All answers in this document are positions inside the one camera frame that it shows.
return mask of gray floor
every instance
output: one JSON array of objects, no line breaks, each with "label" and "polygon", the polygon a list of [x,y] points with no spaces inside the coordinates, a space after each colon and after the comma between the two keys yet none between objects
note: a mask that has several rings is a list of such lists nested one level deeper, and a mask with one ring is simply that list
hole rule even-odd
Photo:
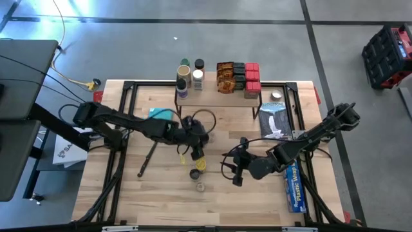
[{"label": "gray floor", "polygon": [[[6,14],[13,1],[0,2]],[[67,16],[121,19],[262,19],[304,20],[299,0],[94,0],[57,1]],[[412,21],[408,0],[306,0],[313,21]],[[0,37],[56,39],[62,25],[55,21],[19,21],[22,17],[58,15],[51,0],[22,0]],[[361,59],[362,47],[382,26],[313,26],[324,72],[335,104],[356,102],[362,117],[356,130],[344,133],[344,141],[360,200],[370,227],[411,230],[412,174],[409,140],[412,121],[397,91],[376,92],[368,86]],[[82,81],[106,79],[173,79],[182,57],[201,57],[206,70],[220,61],[250,61],[261,66],[266,80],[313,81],[326,105],[306,25],[199,24],[199,23],[66,23],[57,67],[68,77]],[[48,86],[64,90],[52,80]],[[91,93],[67,83],[86,100]],[[412,81],[401,86],[412,90]],[[70,100],[43,88],[37,99],[52,113]],[[74,110],[67,109],[70,120]],[[333,166],[344,210],[353,215],[348,187],[334,142]],[[42,173],[35,191],[48,200],[41,207],[21,199],[30,161],[11,202],[0,203],[0,228],[69,222],[81,173]]]}]

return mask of wooden table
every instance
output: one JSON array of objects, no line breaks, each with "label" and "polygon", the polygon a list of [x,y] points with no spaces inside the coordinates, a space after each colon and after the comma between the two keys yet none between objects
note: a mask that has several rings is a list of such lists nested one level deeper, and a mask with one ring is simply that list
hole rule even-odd
[{"label": "wooden table", "polygon": [[[123,87],[122,80],[108,80],[102,104],[117,109]],[[321,122],[313,83],[297,82],[299,98],[306,129]],[[263,102],[269,102],[273,89],[263,88]],[[127,98],[125,112],[130,96]],[[141,86],[138,89],[135,115],[146,117],[150,108],[174,109],[174,88],[171,86]],[[191,115],[204,107],[186,106],[182,115]],[[218,119],[211,140],[204,152],[207,172],[201,181],[205,191],[195,190],[196,183],[189,178],[189,170],[194,162],[187,156],[188,165],[182,166],[176,153],[176,146],[158,144],[142,178],[137,177],[145,156],[153,141],[141,133],[134,132],[129,140],[126,165],[118,202],[116,221],[127,220],[128,224],[171,225],[171,226],[293,226],[295,221],[303,222],[302,214],[291,214],[286,204],[285,186],[280,173],[268,175],[262,180],[254,180],[243,173],[243,187],[232,185],[220,173],[222,153],[228,152],[239,143],[240,137],[254,139],[260,137],[259,118],[252,119],[250,108],[217,108],[212,110]],[[199,113],[198,120],[208,130],[212,126],[210,115]],[[264,154],[275,145],[272,141],[250,143],[249,151]],[[75,203],[73,220],[80,218],[92,206],[102,191],[109,150],[95,149],[89,153],[79,194]],[[313,158],[317,188],[320,196],[337,218],[344,220],[341,201],[330,159],[316,151]],[[109,213],[111,196],[108,197],[105,216]],[[308,196],[312,218],[315,218],[312,198]]]}]

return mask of black desk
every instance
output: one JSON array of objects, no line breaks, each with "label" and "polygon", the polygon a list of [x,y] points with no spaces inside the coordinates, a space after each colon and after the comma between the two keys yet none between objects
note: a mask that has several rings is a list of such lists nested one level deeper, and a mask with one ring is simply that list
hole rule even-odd
[{"label": "black desk", "polygon": [[[52,40],[0,40],[0,54],[47,73],[57,45],[57,41]],[[43,148],[46,139],[41,148],[33,147],[40,124],[48,128],[48,134],[51,130],[76,146],[86,151],[89,149],[88,139],[80,137],[77,130],[35,103],[44,78],[45,75],[41,72],[0,57],[0,84],[5,86],[4,94],[0,98],[0,123],[3,125],[0,127],[0,135],[7,138],[11,131],[23,131],[27,134],[23,136],[22,132],[21,137],[7,138],[7,141],[0,142],[0,201],[10,200],[14,194],[29,156],[37,160],[23,198],[32,196],[41,167],[44,167],[44,163],[41,163],[38,168],[40,160],[52,160],[50,152],[42,157],[45,154]],[[19,79],[36,83],[18,81]]]},{"label": "black desk", "polygon": [[0,122],[0,201],[12,199],[21,171],[33,148],[40,122],[36,120]]}]

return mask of teal object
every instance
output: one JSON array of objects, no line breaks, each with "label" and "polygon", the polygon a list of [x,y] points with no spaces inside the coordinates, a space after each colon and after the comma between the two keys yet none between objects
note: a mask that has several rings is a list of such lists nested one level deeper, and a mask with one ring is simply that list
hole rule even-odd
[{"label": "teal object", "polygon": [[[156,115],[158,112],[164,110],[164,108],[150,108],[149,110],[149,117],[153,117],[153,115]],[[171,111],[163,111],[162,113],[159,113],[158,115],[154,116],[155,119],[166,119],[166,120],[172,120],[173,118],[173,112]]]},{"label": "teal object", "polygon": [[182,59],[182,61],[180,61],[180,65],[187,65],[187,66],[191,66],[191,63],[189,62],[188,59],[184,58]]}]

